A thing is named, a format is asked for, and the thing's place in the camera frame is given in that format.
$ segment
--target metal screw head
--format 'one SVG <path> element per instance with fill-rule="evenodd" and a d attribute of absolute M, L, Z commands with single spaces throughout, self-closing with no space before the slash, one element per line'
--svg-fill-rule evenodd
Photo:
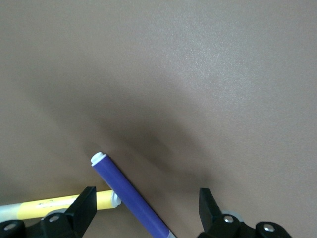
<path fill-rule="evenodd" d="M 267 232 L 274 232 L 275 228 L 274 226 L 272 226 L 271 224 L 264 224 L 263 225 L 264 230 L 266 230 Z"/>
<path fill-rule="evenodd" d="M 55 215 L 55 216 L 52 216 L 51 218 L 49 218 L 49 221 L 50 222 L 54 222 L 54 221 L 56 221 L 56 220 L 58 220 L 59 219 L 59 216 L 58 215 Z"/>
<path fill-rule="evenodd" d="M 9 225 L 6 225 L 5 227 L 4 227 L 4 230 L 5 231 L 8 231 L 8 230 L 11 230 L 12 228 L 15 228 L 16 227 L 16 224 L 15 223 L 11 223 L 11 224 L 9 224 Z"/>
<path fill-rule="evenodd" d="M 233 222 L 233 217 L 231 217 L 231 216 L 225 216 L 223 219 L 227 223 L 232 223 Z"/>

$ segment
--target purple marker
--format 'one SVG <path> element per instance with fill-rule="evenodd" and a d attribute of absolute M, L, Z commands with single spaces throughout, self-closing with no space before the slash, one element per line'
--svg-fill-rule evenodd
<path fill-rule="evenodd" d="M 91 158 L 91 163 L 154 238 L 176 238 L 108 155 L 98 152 Z"/>

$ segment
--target beige surface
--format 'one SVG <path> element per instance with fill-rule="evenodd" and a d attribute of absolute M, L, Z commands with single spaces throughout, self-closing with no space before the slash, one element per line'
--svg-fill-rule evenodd
<path fill-rule="evenodd" d="M 0 203 L 106 185 L 108 152 L 180 238 L 198 191 L 315 238 L 317 2 L 2 1 Z M 150 237 L 124 207 L 86 237 Z"/>

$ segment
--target white plastic cap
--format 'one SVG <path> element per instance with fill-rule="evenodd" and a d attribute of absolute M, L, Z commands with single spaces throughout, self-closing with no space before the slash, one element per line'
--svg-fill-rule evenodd
<path fill-rule="evenodd" d="M 104 154 L 103 152 L 98 152 L 97 154 L 95 154 L 90 160 L 90 162 L 92 163 L 91 166 L 95 166 L 104 157 L 106 157 L 106 154 Z"/>
<path fill-rule="evenodd" d="M 118 197 L 118 195 L 112 191 L 112 195 L 111 195 L 111 204 L 113 207 L 117 207 L 118 205 L 121 204 L 121 199 Z"/>
<path fill-rule="evenodd" d="M 169 231 L 167 238 L 176 238 L 176 236 L 171 231 Z"/>

